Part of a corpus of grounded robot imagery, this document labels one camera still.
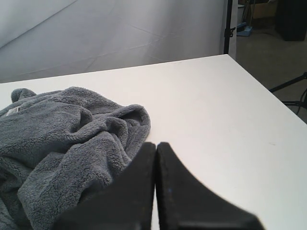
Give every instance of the white table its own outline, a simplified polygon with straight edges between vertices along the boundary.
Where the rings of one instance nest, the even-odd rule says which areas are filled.
[[[16,88],[70,86],[144,105],[147,140],[168,141],[207,187],[267,230],[307,229],[307,125],[229,56],[0,84],[0,108]]]

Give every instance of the concrete floor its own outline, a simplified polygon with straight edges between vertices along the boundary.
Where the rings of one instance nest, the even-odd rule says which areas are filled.
[[[271,28],[254,30],[250,37],[237,37],[236,61],[267,89],[307,72],[307,39],[285,42]],[[274,93],[280,100],[299,101],[307,80]],[[297,107],[290,107],[294,112]],[[299,115],[307,123],[307,110]]]

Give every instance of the white label tag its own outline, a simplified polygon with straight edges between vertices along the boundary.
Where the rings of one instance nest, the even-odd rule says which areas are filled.
[[[15,108],[13,108],[13,109],[10,109],[10,110],[6,113],[6,116],[9,116],[9,115],[12,115],[12,114],[15,114],[15,113],[19,112],[19,107],[20,107],[20,106],[15,107]]]

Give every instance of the wall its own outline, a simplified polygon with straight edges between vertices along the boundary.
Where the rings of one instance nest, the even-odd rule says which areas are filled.
[[[78,0],[0,49],[0,82],[221,54],[226,2]]]

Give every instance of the fleece fabric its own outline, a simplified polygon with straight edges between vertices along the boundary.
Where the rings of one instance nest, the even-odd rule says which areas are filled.
[[[48,230],[108,186],[150,130],[140,105],[87,89],[17,89],[0,111],[0,229]]]

